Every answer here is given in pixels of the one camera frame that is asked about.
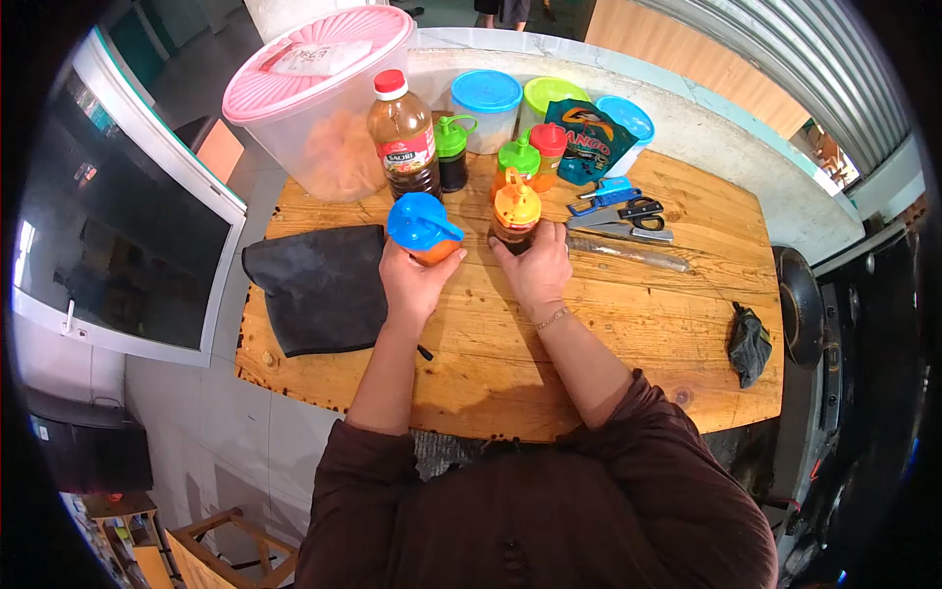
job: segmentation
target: scissors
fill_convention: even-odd
[[[602,227],[596,225],[606,225],[609,223],[621,224],[621,221],[629,221],[638,229],[647,231],[661,231],[664,229],[664,218],[658,213],[664,212],[664,206],[647,196],[642,196],[642,192],[637,188],[632,189],[637,196],[625,201],[624,208],[617,206],[605,206],[594,210],[591,213],[585,213],[570,218],[566,226],[570,229],[576,227],[586,227],[604,231]]]

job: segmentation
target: glass door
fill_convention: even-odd
[[[97,31],[60,80],[24,188],[14,310],[94,345],[208,366],[245,205],[137,97]]]

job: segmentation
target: plastic container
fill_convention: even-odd
[[[326,201],[352,201],[385,184],[366,113],[373,77],[408,67],[412,18],[399,8],[338,10],[298,26],[262,47],[229,82],[222,114],[243,126],[304,189]],[[332,76],[263,70],[292,43],[370,41],[369,52]]]
[[[457,123],[459,119],[470,119],[474,125],[465,129]],[[435,151],[438,153],[438,171],[442,179],[443,192],[461,190],[468,183],[468,165],[465,161],[467,138],[478,127],[470,115],[442,117],[435,124]]]
[[[566,152],[566,131],[555,123],[543,123],[530,129],[530,145],[540,152],[540,169],[533,176],[533,189],[542,193],[556,186],[562,154]]]
[[[468,138],[469,152],[496,154],[513,138],[523,95],[520,82],[494,70],[472,70],[451,82],[451,110],[478,121],[478,132]]]
[[[366,130],[376,143],[389,191],[399,200],[406,192],[428,192],[442,200],[429,105],[409,92],[401,70],[373,78],[376,102],[366,116]]]
[[[504,172],[510,167],[515,168],[515,173],[524,184],[533,184],[533,178],[540,169],[540,152],[529,144],[529,133],[516,141],[504,144],[497,152],[497,171],[491,184],[491,202],[497,196],[497,191],[507,184],[507,175]]]
[[[386,218],[389,237],[423,266],[434,266],[462,246],[464,231],[447,219],[445,206],[428,192],[407,192]]]
[[[524,105],[520,108],[517,137],[545,122],[549,103],[566,98],[588,101],[589,94],[572,82],[557,77],[535,77],[527,82],[524,86]]]
[[[638,155],[654,139],[654,123],[638,105],[619,96],[602,96],[595,101],[595,105],[627,129],[628,133],[638,138],[638,142],[632,145],[626,154],[619,157],[608,172],[605,172],[607,178],[624,176],[634,165]]]
[[[520,179],[517,170],[506,171],[506,183],[494,199],[494,217],[491,233],[504,242],[507,249],[519,255],[529,249],[533,241],[533,228],[540,220],[543,203],[540,197]]]

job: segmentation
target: black scissors handle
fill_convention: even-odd
[[[646,196],[631,199],[625,208],[619,211],[619,216],[639,229],[660,231],[664,228],[664,218],[657,213],[664,212],[664,205]]]

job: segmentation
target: bango soy sauce pouch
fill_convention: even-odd
[[[601,180],[638,138],[594,104],[567,98],[549,103],[546,122],[566,130],[568,145],[560,162],[560,178],[582,186]]]

